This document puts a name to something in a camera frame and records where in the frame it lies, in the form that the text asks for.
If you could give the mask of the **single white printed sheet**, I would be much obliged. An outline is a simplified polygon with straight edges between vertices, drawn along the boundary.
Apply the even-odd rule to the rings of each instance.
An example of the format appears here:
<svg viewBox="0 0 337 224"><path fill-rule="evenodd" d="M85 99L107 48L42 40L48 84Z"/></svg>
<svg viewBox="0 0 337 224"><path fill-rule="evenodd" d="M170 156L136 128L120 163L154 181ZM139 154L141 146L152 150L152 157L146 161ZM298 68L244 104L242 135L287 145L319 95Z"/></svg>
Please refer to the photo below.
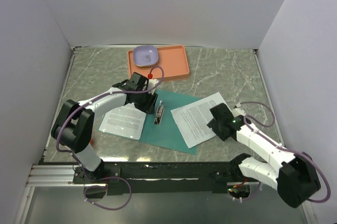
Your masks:
<svg viewBox="0 0 337 224"><path fill-rule="evenodd" d="M138 110L134 104L127 104L107 112L103 117L99 131L123 138L139 140L145 118L146 113Z"/></svg>

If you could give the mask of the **white printed paper sheets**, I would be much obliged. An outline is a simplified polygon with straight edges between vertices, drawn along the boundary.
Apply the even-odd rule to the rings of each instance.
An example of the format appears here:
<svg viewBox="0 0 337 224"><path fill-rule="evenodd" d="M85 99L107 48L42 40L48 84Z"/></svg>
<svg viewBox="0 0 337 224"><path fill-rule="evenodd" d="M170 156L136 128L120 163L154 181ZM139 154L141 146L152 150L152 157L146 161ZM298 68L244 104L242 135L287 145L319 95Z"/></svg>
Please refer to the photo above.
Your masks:
<svg viewBox="0 0 337 224"><path fill-rule="evenodd" d="M213 119L210 109L221 103L225 104L226 101L217 92L171 111L188 148L195 147L215 136L207 124Z"/></svg>

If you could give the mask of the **metal folder clip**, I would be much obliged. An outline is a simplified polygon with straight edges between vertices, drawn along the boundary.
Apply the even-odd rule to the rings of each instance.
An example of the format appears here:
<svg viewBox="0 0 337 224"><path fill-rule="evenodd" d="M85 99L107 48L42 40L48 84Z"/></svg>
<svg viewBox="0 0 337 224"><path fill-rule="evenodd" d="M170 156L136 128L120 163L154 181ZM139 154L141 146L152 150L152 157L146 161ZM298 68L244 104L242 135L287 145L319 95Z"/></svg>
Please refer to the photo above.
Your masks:
<svg viewBox="0 0 337 224"><path fill-rule="evenodd" d="M156 113L155 113L155 118L154 118L154 124L155 125L159 125L162 121L162 117L164 114L164 105L163 105L163 101L160 100L159 105L157 107Z"/></svg>

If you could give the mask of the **teal green file folder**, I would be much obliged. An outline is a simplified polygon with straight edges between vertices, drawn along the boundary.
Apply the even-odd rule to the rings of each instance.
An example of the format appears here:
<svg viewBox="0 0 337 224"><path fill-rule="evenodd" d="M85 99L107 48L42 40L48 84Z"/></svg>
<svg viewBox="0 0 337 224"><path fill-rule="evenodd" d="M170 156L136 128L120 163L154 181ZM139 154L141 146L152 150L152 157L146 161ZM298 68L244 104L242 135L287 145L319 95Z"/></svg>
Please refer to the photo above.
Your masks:
<svg viewBox="0 0 337 224"><path fill-rule="evenodd" d="M158 101L155 107L157 108L160 100L162 100L165 108L162 121L159 125L155 125L155 115L146 115L141 138L134 141L195 155L196 147L187 147L174 122L171 111L196 102L200 98L163 90L157 90L156 93L158 94Z"/></svg>

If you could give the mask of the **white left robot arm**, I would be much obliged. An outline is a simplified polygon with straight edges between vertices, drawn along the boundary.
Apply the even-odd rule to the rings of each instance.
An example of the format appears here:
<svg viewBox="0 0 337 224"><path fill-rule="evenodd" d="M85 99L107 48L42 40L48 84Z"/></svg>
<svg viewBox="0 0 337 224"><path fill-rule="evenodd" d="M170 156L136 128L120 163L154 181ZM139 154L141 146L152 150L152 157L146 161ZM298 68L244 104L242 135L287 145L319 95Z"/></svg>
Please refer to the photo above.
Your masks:
<svg viewBox="0 0 337 224"><path fill-rule="evenodd" d="M154 114L158 97L155 90L162 81L133 73L130 79L112 85L93 98L80 102L65 101L51 129L56 150L69 153L91 182L100 182L106 171L104 161L91 146L95 119L127 104L134 104L136 109L146 114Z"/></svg>

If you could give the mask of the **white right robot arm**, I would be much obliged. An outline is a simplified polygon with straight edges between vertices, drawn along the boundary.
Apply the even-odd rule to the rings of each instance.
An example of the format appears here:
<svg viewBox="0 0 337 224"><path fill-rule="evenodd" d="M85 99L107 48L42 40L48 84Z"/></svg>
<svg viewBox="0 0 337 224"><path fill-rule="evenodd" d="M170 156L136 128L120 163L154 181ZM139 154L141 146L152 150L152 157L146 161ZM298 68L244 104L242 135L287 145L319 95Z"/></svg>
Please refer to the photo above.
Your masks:
<svg viewBox="0 0 337 224"><path fill-rule="evenodd" d="M309 157L282 147L257 128L251 116L239 107L220 103L210 109L208 127L223 141L232 138L257 153L262 161L243 153L231 160L230 175L236 181L255 179L275 189L281 199L296 208L321 189Z"/></svg>

